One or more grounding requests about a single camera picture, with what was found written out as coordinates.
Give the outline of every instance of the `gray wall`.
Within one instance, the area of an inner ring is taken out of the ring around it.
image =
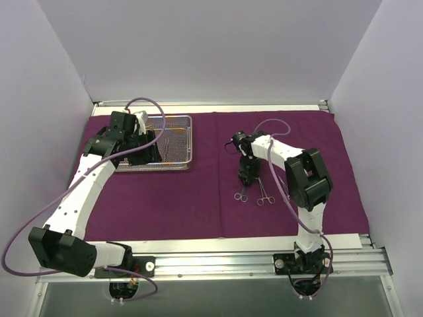
[[[316,104],[381,0],[39,0],[93,100]]]
[[[0,1],[0,248],[66,187],[92,103],[35,1]],[[27,232],[7,263],[38,269]],[[0,269],[2,316],[24,316],[34,279]]]
[[[422,12],[421,1],[384,0],[331,100],[406,316],[423,312]]]

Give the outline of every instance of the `robotic arm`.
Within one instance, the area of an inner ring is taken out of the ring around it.
[[[232,143],[242,154],[238,177],[244,186],[258,178],[260,161],[269,160],[271,136],[263,131],[247,135],[240,131]],[[322,232],[323,212],[333,188],[322,156],[316,149],[303,150],[273,139],[271,161],[286,172],[289,196],[298,206],[299,219],[311,230]],[[321,267],[327,258],[322,238],[299,225],[294,245],[295,258],[303,273]]]
[[[112,266],[130,269],[132,250],[114,242],[85,242],[85,227],[103,186],[124,159],[140,165],[161,162],[157,144],[101,164],[91,174],[86,171],[105,157],[140,147],[154,140],[155,132],[145,130],[147,114],[138,115],[113,112],[110,125],[92,136],[81,156],[73,178],[85,179],[68,196],[64,197],[43,228],[34,227],[29,243],[42,267],[86,276],[92,268]]]

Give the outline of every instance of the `maroon tablecloth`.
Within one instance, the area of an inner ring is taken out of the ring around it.
[[[180,172],[115,173],[105,185],[87,225],[86,240],[164,240],[296,235],[292,219],[266,164],[260,172],[268,195],[276,203],[259,207],[258,184],[248,190],[247,203],[233,195],[242,188],[237,178],[239,155],[223,145],[244,130],[251,133],[261,121],[280,118],[292,131],[279,140],[303,149],[319,149],[332,176],[334,189],[324,215],[327,234],[368,233],[369,225],[341,132],[334,116],[319,111],[192,114],[193,161]],[[108,116],[91,117],[83,144]],[[277,122],[262,126],[283,132]]]

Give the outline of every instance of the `surgical scissors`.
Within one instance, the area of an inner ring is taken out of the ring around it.
[[[266,191],[264,190],[262,180],[260,179],[260,177],[257,179],[258,179],[258,185],[260,185],[260,191],[262,192],[262,197],[257,199],[257,205],[263,206],[265,199],[267,199],[269,203],[275,203],[275,197],[273,196],[268,197],[266,194]]]
[[[247,200],[249,200],[248,196],[245,195],[245,191],[247,190],[247,187],[244,186],[243,190],[241,190],[240,193],[236,193],[233,197],[235,200],[241,200],[243,203],[246,203]]]

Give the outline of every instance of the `purple cable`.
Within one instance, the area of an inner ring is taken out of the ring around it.
[[[104,159],[102,159],[101,161],[97,162],[96,164],[94,164],[91,168],[89,168],[86,173],[84,173],[83,176],[81,176],[75,183],[73,183],[73,185],[71,187],[69,187],[63,194],[61,194],[59,197],[57,197],[55,200],[53,200],[51,203],[49,203],[47,206],[45,206],[43,209],[41,209],[41,211],[37,212],[37,214],[35,214],[35,216],[33,216],[29,221],[27,221],[25,224],[23,224],[23,226],[21,226],[21,228],[19,228],[11,237],[10,239],[7,241],[5,248],[3,249],[3,253],[1,254],[1,267],[7,272],[10,273],[12,275],[16,275],[16,276],[24,276],[24,277],[32,277],[32,276],[41,276],[41,275],[49,275],[49,274],[55,274],[55,273],[59,273],[59,271],[48,271],[48,272],[35,272],[35,273],[23,273],[23,272],[18,272],[15,271],[13,269],[11,269],[9,266],[7,266],[6,264],[6,255],[7,252],[9,251],[9,248],[11,247],[11,244],[13,243],[13,241],[15,241],[16,237],[26,228],[26,226],[28,226],[35,218],[37,218],[38,216],[40,216],[42,213],[46,212],[49,208],[51,208],[52,206],[54,206],[55,204],[59,203],[64,197],[66,197],[67,195],[69,195],[83,180],[86,176],[88,176],[90,173],[92,173],[97,167],[99,167],[101,164],[115,159],[116,157],[120,157],[122,155],[127,155],[127,154],[131,154],[133,152],[136,151],[140,151],[142,149],[145,149],[147,147],[149,147],[150,145],[154,144],[157,142],[157,140],[159,140],[162,136],[162,134],[165,132],[165,127],[166,127],[166,117],[165,117],[165,113],[163,111],[163,109],[160,107],[160,105],[158,103],[156,103],[156,101],[150,99],[150,98],[145,98],[145,97],[138,97],[135,99],[132,99],[131,101],[129,101],[126,104],[125,110],[127,110],[129,108],[129,106],[131,104],[133,104],[135,101],[138,100],[144,100],[144,101],[149,101],[152,104],[154,104],[156,107],[158,107],[162,117],[163,117],[163,126],[160,130],[160,133],[158,136],[156,136],[156,138],[154,140],[152,140],[151,142],[142,145],[140,147],[136,147],[134,149],[130,149],[127,151],[123,151],[120,153],[116,153],[113,155],[110,155],[109,157],[106,157]]]
[[[259,124],[258,126],[256,126],[256,128],[254,129],[254,132],[253,132],[253,133],[256,133],[256,132],[257,132],[257,130],[258,130],[258,128],[259,128],[262,124],[264,124],[264,123],[266,123],[266,122],[269,122],[269,121],[282,122],[282,123],[283,123],[284,125],[286,125],[286,126],[287,126],[287,128],[288,128],[288,130],[287,130],[285,133],[277,133],[277,134],[273,134],[273,135],[288,135],[288,134],[290,134],[290,133],[291,133],[291,126],[290,126],[288,123],[286,123],[284,120],[281,120],[281,119],[276,119],[276,118],[266,119],[266,120],[264,120],[264,121],[260,122],[260,124]]]
[[[104,269],[107,269],[108,271],[113,271],[113,272],[120,272],[120,273],[126,273],[126,274],[130,274],[136,277],[139,277],[141,279],[146,280],[147,282],[150,282],[150,284],[152,284],[152,286],[154,286],[154,291],[150,292],[150,293],[145,293],[142,294],[140,296],[137,297],[133,297],[131,299],[124,299],[124,302],[130,302],[131,300],[139,300],[139,299],[144,299],[145,297],[154,295],[155,293],[157,293],[157,291],[159,290],[159,287],[157,286],[156,282],[154,282],[152,279],[150,279],[149,277],[146,277],[144,275],[141,275],[139,273],[135,273],[135,272],[131,272],[128,271],[126,269],[118,269],[117,267],[105,267]]]
[[[270,137],[276,136],[276,135],[281,135],[280,133],[275,133],[272,134]],[[291,204],[288,201],[288,197],[286,196],[285,192],[283,191],[279,180],[278,180],[278,176],[276,175],[275,169],[273,167],[273,163],[272,163],[272,147],[273,147],[273,139],[270,139],[270,146],[267,150],[267,158],[268,158],[268,164],[269,164],[269,168],[270,171],[272,173],[273,179],[278,187],[278,190],[282,196],[282,199],[284,200],[284,203],[286,204],[286,206],[288,207],[289,212],[291,213],[291,215],[294,217],[294,219],[299,223],[300,226],[302,226],[304,228],[304,230],[306,230],[308,233],[311,234],[318,234],[323,240],[326,241],[326,243],[328,244],[329,250],[330,250],[330,258],[329,258],[329,266],[325,275],[325,279],[323,280],[321,286],[319,287],[319,289],[313,293],[312,295],[310,295],[310,297],[316,297],[322,290],[322,288],[324,287],[324,285],[326,284],[328,277],[329,277],[329,273],[330,273],[330,269],[332,269],[332,261],[333,261],[333,248],[332,248],[332,244],[330,244],[329,240],[327,237],[325,237],[319,230],[311,230],[310,228],[308,228],[303,221],[301,221],[301,219],[298,217],[297,213],[293,210]],[[307,279],[298,279],[297,281],[294,282],[294,285],[300,281],[304,281]],[[295,292],[296,295],[298,296],[303,296],[301,294],[299,294],[295,289],[293,289],[293,291]]]

